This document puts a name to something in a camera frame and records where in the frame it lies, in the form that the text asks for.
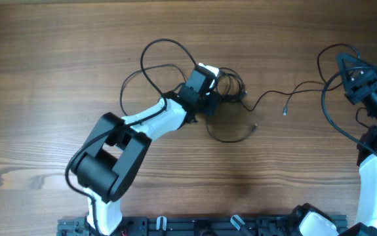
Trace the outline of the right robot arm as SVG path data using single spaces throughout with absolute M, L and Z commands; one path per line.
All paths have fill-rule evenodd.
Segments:
M 333 78 L 341 78 L 345 96 L 355 105 L 361 103 L 369 117 L 377 120 L 377 66 L 341 52 L 336 56 L 339 71 Z M 354 226 L 339 230 L 333 218 L 306 204 L 296 207 L 286 222 L 287 235 L 377 235 L 377 125 L 372 125 L 360 139 L 341 129 L 321 105 L 327 121 L 346 138 L 357 144 L 357 166 L 361 180 L 359 204 Z

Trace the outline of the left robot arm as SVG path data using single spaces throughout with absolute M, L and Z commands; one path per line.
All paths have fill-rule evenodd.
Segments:
M 133 183 L 151 143 L 215 108 L 220 70 L 197 64 L 177 91 L 164 92 L 158 103 L 136 115 L 101 116 L 83 146 L 69 161 L 89 200 L 87 222 L 97 235 L 111 235 L 120 225 L 121 198 Z

